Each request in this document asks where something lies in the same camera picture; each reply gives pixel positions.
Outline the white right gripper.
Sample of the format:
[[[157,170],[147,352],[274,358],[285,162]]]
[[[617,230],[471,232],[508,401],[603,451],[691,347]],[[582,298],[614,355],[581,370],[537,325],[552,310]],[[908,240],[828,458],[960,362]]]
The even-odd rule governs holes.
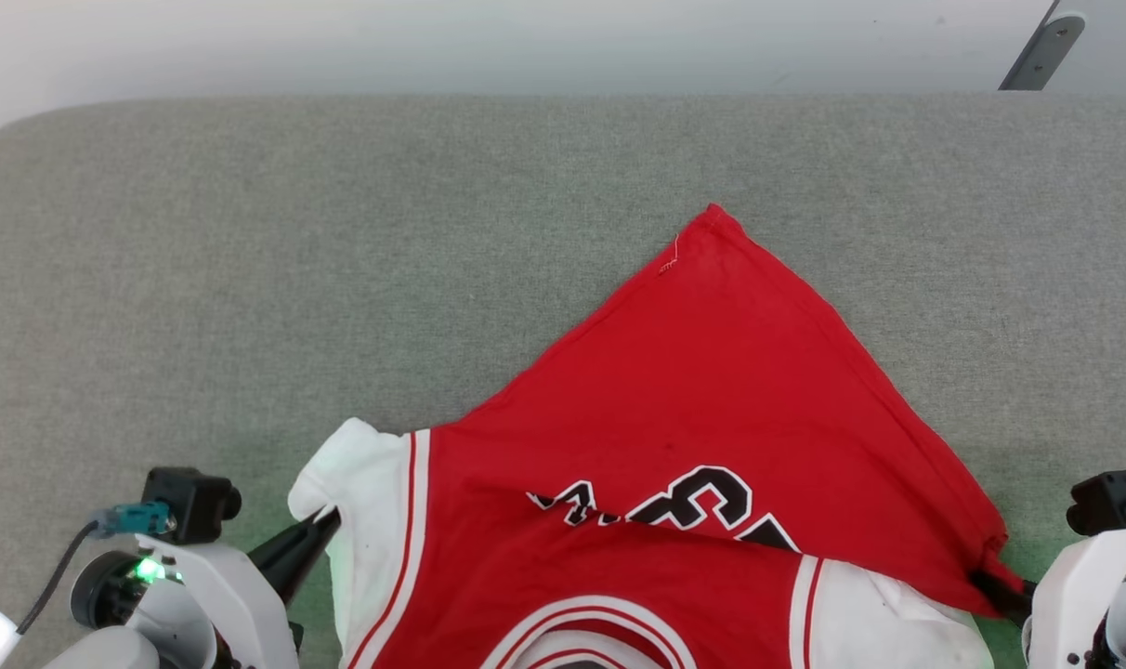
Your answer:
[[[1029,668],[1126,668],[1126,530],[1106,530],[1060,552],[1035,589],[972,571],[1001,617],[1025,623]]]

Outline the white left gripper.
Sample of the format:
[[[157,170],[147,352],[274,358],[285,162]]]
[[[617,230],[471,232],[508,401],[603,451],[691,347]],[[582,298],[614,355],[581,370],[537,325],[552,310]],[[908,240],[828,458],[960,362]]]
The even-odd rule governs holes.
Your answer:
[[[144,536],[138,552],[104,552],[72,585],[71,612],[88,632],[69,648],[69,666],[296,668],[286,607],[339,528],[329,507],[248,555]]]

